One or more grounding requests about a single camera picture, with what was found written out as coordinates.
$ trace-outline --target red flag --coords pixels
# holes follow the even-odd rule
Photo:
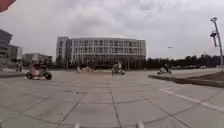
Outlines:
[[[16,0],[0,0],[0,12],[8,9],[8,7],[13,4]]]

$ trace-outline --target curb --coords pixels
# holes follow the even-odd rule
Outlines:
[[[0,78],[15,78],[15,77],[24,77],[26,74],[7,74],[0,75]]]
[[[164,77],[156,75],[148,75],[150,78],[173,81],[177,84],[194,84],[202,86],[212,86],[224,88],[224,81],[211,81],[211,80],[201,80],[201,79],[190,79],[190,78],[176,78],[176,77]]]

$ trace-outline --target paved plaza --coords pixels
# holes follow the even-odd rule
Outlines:
[[[0,79],[3,128],[223,128],[222,88],[148,78],[156,72],[54,71],[47,81]]]

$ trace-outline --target tall building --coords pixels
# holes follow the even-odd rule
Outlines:
[[[68,68],[73,64],[95,63],[94,66],[111,66],[122,61],[124,68],[141,68],[146,57],[145,40],[122,38],[72,38],[59,37],[56,49],[57,64]]]
[[[0,29],[0,58],[7,58],[12,34]]]

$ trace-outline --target vehicle wheel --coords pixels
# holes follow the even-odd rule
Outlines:
[[[26,73],[26,77],[27,77],[28,79],[33,79],[33,78],[34,78],[34,76],[32,75],[32,73],[30,73],[30,72],[27,72],[27,73]]]
[[[122,71],[122,72],[121,72],[121,75],[125,75],[125,72],[124,72],[124,71]]]
[[[51,79],[52,79],[52,75],[51,75],[51,73],[46,73],[44,76],[45,76],[45,78],[46,78],[47,80],[51,80]]]

